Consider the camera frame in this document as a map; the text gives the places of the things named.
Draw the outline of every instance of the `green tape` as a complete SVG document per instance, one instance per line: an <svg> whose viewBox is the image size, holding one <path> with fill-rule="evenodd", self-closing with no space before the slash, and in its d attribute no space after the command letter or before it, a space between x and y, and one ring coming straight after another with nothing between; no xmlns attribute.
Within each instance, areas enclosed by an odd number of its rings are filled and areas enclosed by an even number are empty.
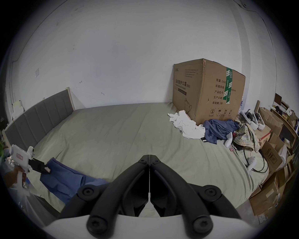
<svg viewBox="0 0 299 239"><path fill-rule="evenodd" d="M226 100L226 103L229 104L231 98L231 86L233 84L233 70L226 68L226 84L223 99Z"/></svg>

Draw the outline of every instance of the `paper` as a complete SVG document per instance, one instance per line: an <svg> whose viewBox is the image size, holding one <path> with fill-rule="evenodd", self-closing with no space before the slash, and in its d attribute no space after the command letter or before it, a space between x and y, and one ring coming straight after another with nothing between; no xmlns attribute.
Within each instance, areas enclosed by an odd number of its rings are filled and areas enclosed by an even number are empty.
<svg viewBox="0 0 299 239"><path fill-rule="evenodd" d="M267 221L267 220L268 220L268 217L265 216L264 213L262 213L261 215L258 215L257 217L259 218L259 222L260 222L260 224L263 223L264 221Z"/></svg>
<svg viewBox="0 0 299 239"><path fill-rule="evenodd" d="M274 193L274 189L271 189L271 190L266 194L266 198L270 197L272 193Z"/></svg>

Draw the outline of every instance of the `white towel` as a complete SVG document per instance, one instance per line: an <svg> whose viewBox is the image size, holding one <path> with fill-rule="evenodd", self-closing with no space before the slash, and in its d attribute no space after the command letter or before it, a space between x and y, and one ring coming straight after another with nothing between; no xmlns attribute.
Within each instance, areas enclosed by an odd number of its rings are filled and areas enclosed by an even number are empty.
<svg viewBox="0 0 299 239"><path fill-rule="evenodd" d="M189 118L185 110L181 110L175 114L168 114L168 116L170 116L169 121L173 122L174 127L182 131L183 137L188 139L200 139L205 136L205 128L203 125L197 126L195 121Z"/></svg>

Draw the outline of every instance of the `bed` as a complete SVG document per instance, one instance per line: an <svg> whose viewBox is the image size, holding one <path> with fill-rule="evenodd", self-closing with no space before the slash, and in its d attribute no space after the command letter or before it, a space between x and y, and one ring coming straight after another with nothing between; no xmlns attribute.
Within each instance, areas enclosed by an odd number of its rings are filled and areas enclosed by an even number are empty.
<svg viewBox="0 0 299 239"><path fill-rule="evenodd" d="M235 207L244 203L268 171L248 172L243 151L230 151L224 141L218 140L215 145L184 138L169 122L167 113L176 111L172 103L74 110L68 89L28 109L5 129L5 135L10 144L26 150L34 146L35 158L45 163L54 157L68 167L107 181L113 181L143 155L154 154L188 183L218 186ZM246 154L256 156L255 169L263 167L259 153ZM28 178L39 196L62 210L64 203L40 182L38 172L30 172ZM148 204L141 216L153 216L153 211Z"/></svg>

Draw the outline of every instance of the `plaid shirt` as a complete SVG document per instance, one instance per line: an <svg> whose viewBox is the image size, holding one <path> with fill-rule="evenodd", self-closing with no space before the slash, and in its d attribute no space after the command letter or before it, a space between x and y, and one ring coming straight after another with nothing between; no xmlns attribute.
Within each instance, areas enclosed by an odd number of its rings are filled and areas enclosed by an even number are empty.
<svg viewBox="0 0 299 239"><path fill-rule="evenodd" d="M260 149L259 140L248 123L243 123L241 125L234 142L243 147L252 148L256 152Z"/></svg>

